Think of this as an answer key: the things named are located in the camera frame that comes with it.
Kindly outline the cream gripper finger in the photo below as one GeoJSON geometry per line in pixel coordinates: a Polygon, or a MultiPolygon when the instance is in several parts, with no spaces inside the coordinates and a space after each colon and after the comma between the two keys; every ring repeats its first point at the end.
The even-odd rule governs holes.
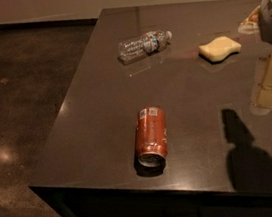
{"type": "Polygon", "coordinates": [[[251,14],[244,19],[243,22],[240,23],[238,27],[238,32],[240,34],[248,34],[252,35],[253,33],[259,32],[259,13],[260,13],[260,6],[253,9],[251,14]]]}
{"type": "Polygon", "coordinates": [[[272,111],[272,51],[258,59],[254,82],[250,110],[257,116],[265,116],[272,111]]]}

